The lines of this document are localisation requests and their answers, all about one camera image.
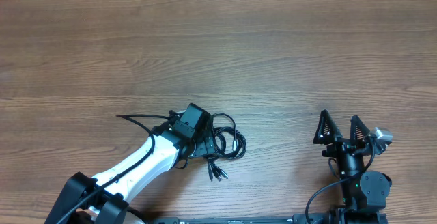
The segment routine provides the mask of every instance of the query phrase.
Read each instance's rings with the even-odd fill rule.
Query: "wooden table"
[[[355,114],[394,133],[371,167],[389,220],[436,222],[437,0],[0,1],[0,222],[43,223],[72,174],[134,152],[116,114],[190,102],[234,117],[246,156],[222,182],[203,159],[159,176],[132,203],[150,216],[304,212],[335,180],[312,144],[328,109],[346,137]]]

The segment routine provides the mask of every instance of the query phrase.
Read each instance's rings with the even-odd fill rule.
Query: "wood grain surface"
[[[246,156],[156,178],[150,216],[285,216],[334,182],[312,138],[322,109],[395,135],[371,169],[391,223],[437,218],[437,0],[0,1],[0,223],[43,223],[66,180],[146,134],[119,113],[194,102],[234,117]],[[148,126],[158,120],[144,120]],[[341,196],[320,195],[311,211]]]

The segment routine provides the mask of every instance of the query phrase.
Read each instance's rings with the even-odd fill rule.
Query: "wooden tabletop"
[[[328,109],[359,115],[392,146],[371,169],[393,187],[391,223],[437,218],[437,0],[0,1],[0,223],[43,223],[66,180],[104,171],[147,135],[120,113],[194,102],[231,115],[240,160],[156,178],[132,202],[149,216],[287,216],[334,182]],[[147,126],[159,120],[143,120]],[[341,201],[321,194],[311,212]]]

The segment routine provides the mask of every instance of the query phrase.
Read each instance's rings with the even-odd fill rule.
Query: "robotic arm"
[[[214,128],[214,116],[228,117],[234,127]],[[227,178],[227,174],[218,168],[214,161],[222,156],[228,159],[241,158],[246,150],[245,138],[236,130],[235,122],[228,115],[217,113],[210,115],[195,104],[185,111],[169,112],[169,117],[160,126],[148,130],[132,117],[159,117],[154,115],[118,115],[134,122],[149,133],[149,138],[136,152],[113,168],[88,178],[81,172],[73,175],[65,184],[46,224],[145,224],[142,214],[129,207],[129,203],[154,178],[170,170],[178,161],[204,157],[208,161],[210,179],[215,176]],[[379,210],[385,208],[385,199],[389,194],[391,179],[383,173],[368,171],[375,155],[381,155],[391,143],[392,134],[383,128],[367,129],[358,116],[351,119],[351,135],[343,138],[328,111],[322,111],[319,126],[314,136],[314,144],[327,145],[322,156],[337,163],[337,175],[330,164],[331,171],[339,179],[318,192],[309,200],[305,214],[289,217],[238,218],[238,219],[188,219],[163,218],[153,220],[153,224],[222,224],[234,223],[388,223]],[[226,143],[222,132],[234,134],[233,152],[225,154]],[[217,145],[215,137],[221,142]],[[363,157],[371,156],[364,166]],[[309,214],[308,209],[317,194],[326,189],[341,185],[343,206],[335,206],[327,213]],[[97,214],[93,219],[86,212],[76,209],[90,209]]]

